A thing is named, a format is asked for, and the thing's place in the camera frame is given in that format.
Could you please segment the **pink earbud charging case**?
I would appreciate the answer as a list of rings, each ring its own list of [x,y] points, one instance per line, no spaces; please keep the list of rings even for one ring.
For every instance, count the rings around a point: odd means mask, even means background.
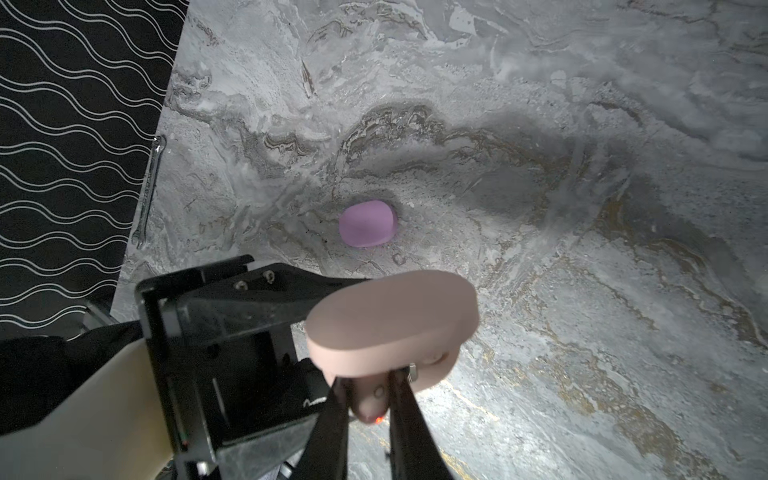
[[[414,392],[445,379],[476,332],[475,287],[445,271],[366,280],[321,300],[305,321],[309,356],[331,382],[416,367]]]

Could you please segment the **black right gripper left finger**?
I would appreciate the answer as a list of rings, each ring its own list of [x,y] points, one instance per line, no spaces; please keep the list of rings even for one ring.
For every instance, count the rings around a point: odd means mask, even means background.
[[[291,480],[347,478],[349,433],[348,381],[337,377],[323,404],[317,422]]]

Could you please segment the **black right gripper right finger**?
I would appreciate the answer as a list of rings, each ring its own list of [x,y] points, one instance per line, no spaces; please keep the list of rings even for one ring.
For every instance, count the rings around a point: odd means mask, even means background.
[[[390,453],[393,479],[453,480],[437,448],[404,370],[389,374]]]

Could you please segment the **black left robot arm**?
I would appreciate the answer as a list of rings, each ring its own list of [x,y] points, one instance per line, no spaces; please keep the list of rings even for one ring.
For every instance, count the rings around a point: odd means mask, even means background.
[[[141,282],[136,322],[3,342],[2,477],[274,478],[304,449],[343,477],[346,387],[292,328],[348,286],[241,256]]]

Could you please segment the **purple earbud charging case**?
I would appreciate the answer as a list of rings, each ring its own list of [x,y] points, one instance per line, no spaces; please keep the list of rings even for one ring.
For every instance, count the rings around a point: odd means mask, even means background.
[[[381,200],[348,207],[339,218],[342,241],[354,248],[368,248],[390,241],[398,229],[395,210]]]

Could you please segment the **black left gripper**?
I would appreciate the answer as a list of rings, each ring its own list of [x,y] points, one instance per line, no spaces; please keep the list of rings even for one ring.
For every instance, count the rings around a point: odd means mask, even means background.
[[[299,361],[295,323],[362,283],[247,256],[141,281],[135,290],[172,445],[217,462],[222,479],[259,479],[305,448],[329,386]]]

